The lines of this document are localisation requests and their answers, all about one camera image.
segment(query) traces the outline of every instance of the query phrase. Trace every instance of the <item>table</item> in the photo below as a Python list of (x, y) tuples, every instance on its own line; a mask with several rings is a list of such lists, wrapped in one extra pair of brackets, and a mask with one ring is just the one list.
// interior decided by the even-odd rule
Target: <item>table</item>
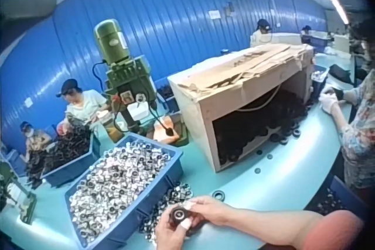
[[(349, 69), (354, 76), (354, 64), (350, 60), (319, 54), (316, 63), (329, 67), (337, 64)], [(333, 85), (350, 89), (330, 77)], [(350, 105), (343, 106), (344, 116), (349, 119)], [(232, 167), (215, 174), (203, 153), (194, 143), (183, 147), (181, 158), (184, 175), (182, 182), (189, 183), (195, 195), (211, 194), (222, 190), (226, 203), (238, 208), (254, 210), (303, 210), (318, 191), (328, 175), (340, 148), (333, 119), (319, 106), (311, 109), (301, 123), (302, 135), (292, 139), (287, 146), (265, 143), (262, 155), (252, 153)], [(114, 144), (99, 130), (101, 150)], [(69, 227), (69, 215), (64, 193), (69, 185), (52, 189), (47, 183), (37, 190), (37, 206), (32, 225), (20, 222), (17, 211), (6, 207), (0, 214), (0, 230), (12, 237), (15, 244), (25, 250), (75, 250), (77, 249)], [(184, 250), (249, 250), (258, 249), (264, 243), (249, 235), (228, 228), (206, 224), (195, 236), (186, 241)], [(154, 246), (143, 235), (135, 233), (124, 249), (147, 250)]]

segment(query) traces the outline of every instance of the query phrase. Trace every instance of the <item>drill press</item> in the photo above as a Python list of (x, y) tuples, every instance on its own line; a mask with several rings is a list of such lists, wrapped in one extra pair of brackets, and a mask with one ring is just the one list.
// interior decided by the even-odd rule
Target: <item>drill press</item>
[(109, 66), (105, 93), (112, 109), (121, 113), (129, 131), (144, 136), (145, 130), (139, 121), (134, 121), (127, 106), (147, 101), (151, 109), (156, 110), (156, 94), (149, 79), (151, 68), (145, 56), (133, 58), (130, 55), (117, 20), (100, 22), (94, 28), (94, 33), (103, 53), (103, 61)]

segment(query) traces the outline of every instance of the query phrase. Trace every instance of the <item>cardboard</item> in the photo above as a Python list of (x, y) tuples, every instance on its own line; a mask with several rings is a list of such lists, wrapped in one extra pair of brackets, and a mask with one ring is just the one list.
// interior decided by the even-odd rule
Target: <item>cardboard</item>
[(209, 92), (235, 84), (244, 77), (259, 76), (289, 59), (295, 58), (297, 53), (303, 51), (302, 46), (293, 50), (290, 50), (291, 47), (287, 44), (258, 46), (239, 58), (192, 74), (179, 83), (179, 86), (194, 92)]

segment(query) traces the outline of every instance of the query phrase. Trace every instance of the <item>factory worker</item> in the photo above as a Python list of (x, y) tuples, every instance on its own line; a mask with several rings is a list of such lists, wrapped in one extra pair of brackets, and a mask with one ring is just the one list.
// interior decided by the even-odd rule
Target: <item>factory worker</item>
[(26, 136), (26, 157), (25, 162), (30, 159), (31, 151), (44, 150), (52, 141), (52, 138), (42, 130), (34, 130), (33, 126), (23, 121), (21, 123), (21, 132)]
[(156, 227), (158, 250), (181, 250), (186, 232), (204, 222), (241, 231), (269, 245), (292, 246), (298, 250), (351, 249), (363, 228), (362, 220), (347, 210), (327, 216), (311, 211), (254, 211), (234, 208), (211, 196), (185, 203), (184, 208), (192, 216), (174, 227), (169, 215), (176, 206), (167, 208)]
[(270, 24), (265, 19), (260, 19), (258, 21), (257, 30), (253, 33), (250, 37), (250, 47), (258, 46), (264, 43), (268, 43), (271, 41), (271, 38), (263, 40), (266, 34), (269, 34), (271, 31)]
[(83, 124), (97, 121), (98, 111), (105, 111), (110, 107), (107, 104), (107, 99), (97, 91), (82, 91), (75, 79), (66, 80), (61, 87), (61, 92), (56, 96), (64, 96), (64, 99), (69, 103), (66, 114), (71, 114)]
[[(375, 60), (375, 25), (365, 33), (366, 49)], [(339, 131), (344, 158), (345, 183), (364, 201), (369, 201), (375, 189), (375, 70), (364, 81), (349, 91), (332, 87), (323, 89), (319, 98), (322, 108), (331, 114)], [(357, 107), (357, 114), (348, 124), (339, 101), (345, 100)]]
[(302, 35), (310, 35), (311, 34), (311, 27), (306, 25), (301, 31)]

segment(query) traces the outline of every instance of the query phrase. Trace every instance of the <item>hand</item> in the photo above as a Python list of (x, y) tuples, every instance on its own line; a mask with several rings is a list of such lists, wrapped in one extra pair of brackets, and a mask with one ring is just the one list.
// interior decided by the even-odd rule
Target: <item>hand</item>
[(322, 103), (322, 108), (328, 114), (332, 114), (332, 107), (338, 104), (338, 98), (334, 94), (321, 94), (319, 101)]
[(321, 94), (334, 94), (334, 93), (335, 93), (335, 91), (334, 91), (333, 87), (329, 86), (329, 85), (325, 85), (322, 92), (321, 92)]
[(162, 214), (156, 226), (157, 250), (181, 250), (186, 232), (192, 226), (192, 218), (185, 219), (177, 228), (169, 223), (169, 215), (177, 205), (168, 207)]
[(234, 210), (233, 207), (222, 203), (210, 196), (202, 196), (191, 199), (189, 208), (191, 212), (201, 215), (205, 220), (215, 225), (226, 225), (229, 214)]

